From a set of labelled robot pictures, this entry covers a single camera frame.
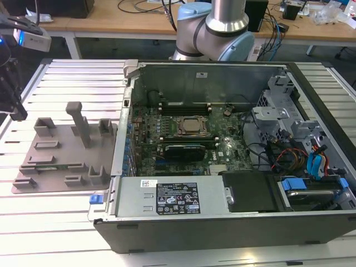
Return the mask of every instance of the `cpu socket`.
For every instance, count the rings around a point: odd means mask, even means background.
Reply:
[[[177,122],[177,136],[204,135],[208,136],[205,118],[202,116],[179,117]]]

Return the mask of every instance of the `desk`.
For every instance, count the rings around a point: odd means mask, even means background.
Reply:
[[[36,133],[33,125],[38,116],[52,117],[56,125],[73,124],[64,111],[66,102],[82,101],[82,113],[89,123],[97,123],[103,117],[118,123],[122,90],[112,93],[103,92],[103,88],[122,86],[123,63],[54,60],[40,65],[22,94],[28,118],[22,122],[6,119],[0,127],[1,266],[286,266],[286,261],[302,261],[313,267],[355,266],[356,231],[321,245],[119,255],[110,250],[88,221],[93,191],[12,194],[12,180]],[[315,91],[340,125],[350,131],[352,139],[356,127],[352,110],[356,107],[348,100],[352,95],[350,86],[333,69],[320,63],[300,63],[298,67],[310,82],[314,81]],[[308,104],[302,102],[302,106],[311,115]],[[345,108],[350,111],[348,120]],[[97,212],[105,209],[96,206]]]
[[[122,8],[133,10],[131,0],[123,2]],[[356,46],[356,30],[345,23],[335,25],[314,24],[311,18],[297,16],[295,21],[281,18],[281,12],[272,9],[280,0],[270,0],[269,8],[275,18],[290,26],[283,43],[317,46]],[[66,39],[72,58],[81,58],[76,37],[94,38],[132,38],[132,39],[168,39],[176,38],[175,31],[162,14],[129,14],[117,9],[118,0],[95,0],[95,6],[86,19],[55,18],[52,24],[42,24],[51,36]],[[143,3],[142,8],[159,5]],[[173,17],[176,18],[180,5],[173,5]],[[261,46],[270,38],[272,29],[267,22],[262,24],[260,32],[255,33],[256,45]]]

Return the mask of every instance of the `sticker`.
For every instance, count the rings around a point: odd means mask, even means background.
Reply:
[[[156,212],[159,215],[200,213],[199,193],[196,182],[157,184],[156,192]]]
[[[141,180],[141,187],[156,187],[157,180]]]
[[[197,78],[207,78],[207,72],[197,72],[196,77]]]

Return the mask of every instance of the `white plastic bag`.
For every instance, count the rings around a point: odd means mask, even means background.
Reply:
[[[35,23],[37,20],[37,13],[28,10],[28,8],[26,8],[26,12],[27,15],[25,15],[25,18]],[[53,19],[50,14],[39,14],[39,22],[53,22]]]
[[[322,10],[315,11],[313,16],[315,24],[320,25],[330,22],[337,22],[339,13],[342,11],[339,8],[340,5],[340,2],[330,1],[325,7],[323,7]]]
[[[345,8],[345,15],[348,17],[356,17],[356,0],[350,0]]]

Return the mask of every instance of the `black box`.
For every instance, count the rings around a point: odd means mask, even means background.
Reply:
[[[95,0],[38,0],[41,14],[54,17],[86,18],[94,7]],[[35,12],[34,0],[2,0],[11,16],[24,16],[26,8]]]
[[[259,32],[266,13],[268,0],[247,0],[245,13],[249,16],[250,32]]]
[[[287,2],[286,6],[284,8],[282,17],[284,19],[289,19],[290,21],[294,21],[298,15],[298,12],[300,11],[300,9],[301,9],[300,5],[296,5],[296,4]]]
[[[229,204],[230,212],[287,211],[271,172],[223,171],[219,175],[234,199],[234,203]]]

